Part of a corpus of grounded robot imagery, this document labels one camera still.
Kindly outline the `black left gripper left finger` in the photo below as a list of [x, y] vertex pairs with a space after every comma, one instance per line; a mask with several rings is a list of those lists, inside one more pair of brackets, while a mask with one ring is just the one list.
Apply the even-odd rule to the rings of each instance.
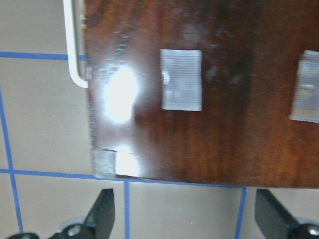
[[113, 189], [103, 189], [82, 223], [66, 226], [53, 239], [108, 239], [115, 221]]

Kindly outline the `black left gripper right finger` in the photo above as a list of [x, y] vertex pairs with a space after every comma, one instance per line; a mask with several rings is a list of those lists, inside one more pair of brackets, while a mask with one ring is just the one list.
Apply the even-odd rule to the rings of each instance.
[[295, 218], [268, 189], [257, 189], [255, 222], [266, 239], [317, 239], [319, 224]]

